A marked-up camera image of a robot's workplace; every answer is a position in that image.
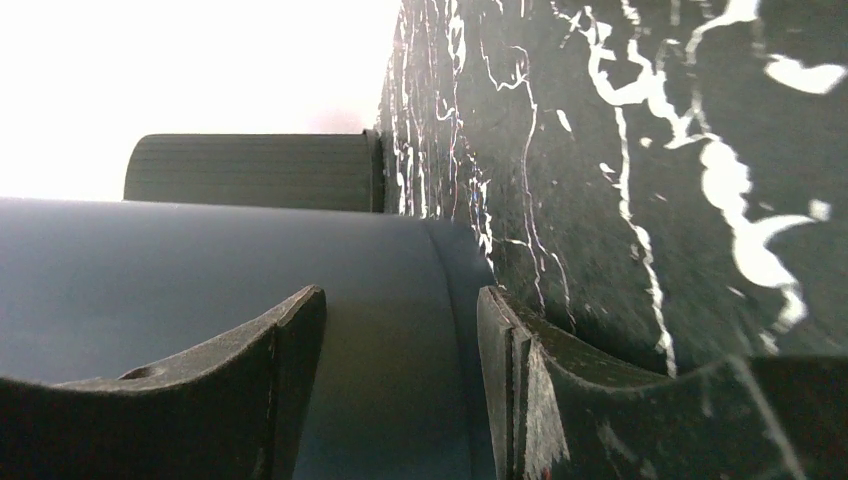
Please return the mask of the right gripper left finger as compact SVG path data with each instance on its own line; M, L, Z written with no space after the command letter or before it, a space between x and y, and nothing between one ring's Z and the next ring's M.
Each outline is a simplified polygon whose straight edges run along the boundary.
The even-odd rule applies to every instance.
M1 382L5 479L289 479L321 355L310 285L115 378Z

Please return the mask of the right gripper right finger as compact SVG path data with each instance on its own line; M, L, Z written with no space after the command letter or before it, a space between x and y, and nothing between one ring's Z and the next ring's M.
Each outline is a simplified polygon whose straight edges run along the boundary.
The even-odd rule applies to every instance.
M500 479L843 479L847 362L730 356L679 378L619 360L481 289Z

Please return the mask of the dark blue plastic bin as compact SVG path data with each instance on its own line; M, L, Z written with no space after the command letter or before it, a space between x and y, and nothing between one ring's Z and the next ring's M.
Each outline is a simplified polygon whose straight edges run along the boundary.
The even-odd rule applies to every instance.
M492 479L473 233L370 213L1 203L1 382L115 379L315 285L321 355L289 479Z

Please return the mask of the black ribbed plastic bin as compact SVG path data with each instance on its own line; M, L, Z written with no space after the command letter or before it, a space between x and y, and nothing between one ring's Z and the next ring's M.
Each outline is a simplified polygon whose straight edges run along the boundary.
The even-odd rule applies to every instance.
M381 212L383 147L357 134L153 134L125 176L131 201Z

